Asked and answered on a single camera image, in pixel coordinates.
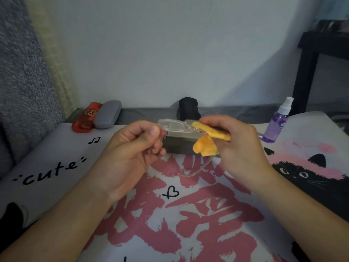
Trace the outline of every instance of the hand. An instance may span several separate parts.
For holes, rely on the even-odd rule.
[[[166,154],[162,148],[165,133],[155,123],[145,120],[120,129],[86,178],[114,202],[121,199],[137,184],[148,166]]]
[[[207,116],[200,122],[220,127],[230,132],[230,141],[214,138],[225,169],[239,182],[250,188],[252,181],[263,178],[263,173],[273,171],[254,126],[226,115]]]

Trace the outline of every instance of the gray textured curtain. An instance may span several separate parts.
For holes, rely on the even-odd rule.
[[[0,176],[62,121],[24,0],[0,0]]]

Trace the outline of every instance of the white bottle cap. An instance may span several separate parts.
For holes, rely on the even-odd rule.
[[[285,102],[280,106],[277,112],[279,112],[282,115],[288,115],[291,110],[293,99],[294,99],[293,97],[286,98]]]

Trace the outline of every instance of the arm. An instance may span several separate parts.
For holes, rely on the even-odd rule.
[[[75,261],[111,205],[166,154],[163,134],[146,121],[116,132],[85,177],[9,246],[0,261]]]
[[[253,126],[229,116],[200,121],[231,133],[230,142],[214,140],[224,167],[269,207],[312,261],[348,260],[349,224],[271,167]]]

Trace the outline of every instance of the spray bottle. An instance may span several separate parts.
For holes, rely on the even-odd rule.
[[[279,110],[274,113],[265,133],[262,141],[267,143],[274,143],[281,133],[282,128],[285,126],[289,113],[291,110],[291,104],[293,97],[287,97],[285,102],[280,106]]]

